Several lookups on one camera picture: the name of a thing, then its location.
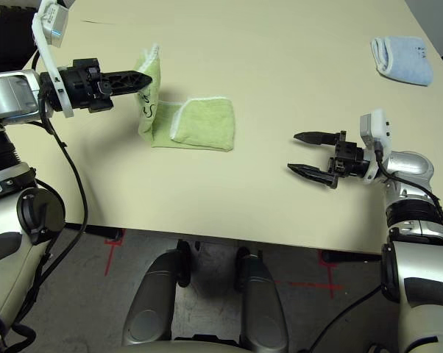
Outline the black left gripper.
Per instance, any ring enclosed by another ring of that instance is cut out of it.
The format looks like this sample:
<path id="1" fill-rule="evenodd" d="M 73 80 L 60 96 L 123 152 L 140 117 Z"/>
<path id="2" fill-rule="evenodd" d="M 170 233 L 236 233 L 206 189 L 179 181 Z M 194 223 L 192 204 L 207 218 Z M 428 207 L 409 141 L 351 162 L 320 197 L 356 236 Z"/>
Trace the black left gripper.
<path id="1" fill-rule="evenodd" d="M 111 96 L 136 93 L 152 83 L 152 78 L 138 71 L 102 73 L 96 58 L 73 60 L 60 70 L 73 109 L 98 113 L 113 108 Z"/>

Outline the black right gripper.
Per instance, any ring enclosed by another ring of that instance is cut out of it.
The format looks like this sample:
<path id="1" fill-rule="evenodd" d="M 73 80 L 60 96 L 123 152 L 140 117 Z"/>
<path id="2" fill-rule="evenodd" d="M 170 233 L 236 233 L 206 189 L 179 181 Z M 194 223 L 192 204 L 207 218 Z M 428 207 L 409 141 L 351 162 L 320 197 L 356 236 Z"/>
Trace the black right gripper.
<path id="1" fill-rule="evenodd" d="M 335 154 L 330 158 L 328 171 L 321 171 L 317 167 L 305 164 L 288 163 L 287 167 L 295 174 L 318 182 L 329 188 L 337 188 L 339 177 L 364 177 L 365 159 L 364 150 L 357 143 L 346 141 L 346 132 L 300 132 L 294 139 L 311 145 L 335 146 Z"/>

